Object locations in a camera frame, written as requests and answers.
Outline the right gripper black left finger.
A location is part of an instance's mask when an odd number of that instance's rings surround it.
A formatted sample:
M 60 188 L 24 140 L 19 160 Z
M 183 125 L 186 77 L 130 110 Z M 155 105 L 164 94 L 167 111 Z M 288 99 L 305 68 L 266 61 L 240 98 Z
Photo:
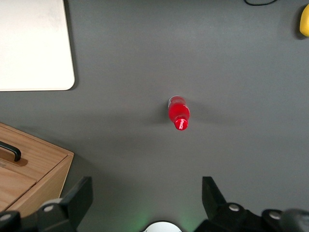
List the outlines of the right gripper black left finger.
M 84 176 L 63 198 L 48 200 L 22 217 L 19 211 L 0 213 L 2 232 L 75 232 L 93 202 L 92 177 Z

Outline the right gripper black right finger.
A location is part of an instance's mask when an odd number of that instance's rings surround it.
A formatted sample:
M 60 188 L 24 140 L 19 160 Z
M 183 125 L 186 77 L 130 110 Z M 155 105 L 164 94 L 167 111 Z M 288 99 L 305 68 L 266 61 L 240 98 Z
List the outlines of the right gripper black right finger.
M 207 219 L 196 232 L 281 232 L 281 210 L 266 209 L 258 216 L 237 203 L 228 203 L 210 176 L 202 178 L 202 203 Z

